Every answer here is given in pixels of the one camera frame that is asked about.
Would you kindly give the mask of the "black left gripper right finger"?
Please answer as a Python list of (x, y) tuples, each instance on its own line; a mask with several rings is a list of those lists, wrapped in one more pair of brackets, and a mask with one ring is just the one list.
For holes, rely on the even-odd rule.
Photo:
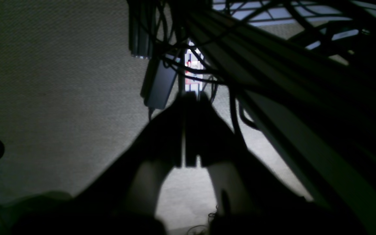
[(216, 114), (186, 93), (186, 166), (200, 156), (217, 199), (210, 235), (310, 235), (308, 203), (276, 178)]

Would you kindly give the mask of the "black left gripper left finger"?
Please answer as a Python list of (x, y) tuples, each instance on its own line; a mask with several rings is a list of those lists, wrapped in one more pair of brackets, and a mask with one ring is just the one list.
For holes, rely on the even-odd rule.
[(83, 229), (105, 234), (165, 235), (155, 218), (161, 187), (181, 165), (185, 98), (174, 102), (146, 125), (134, 142), (74, 199)]

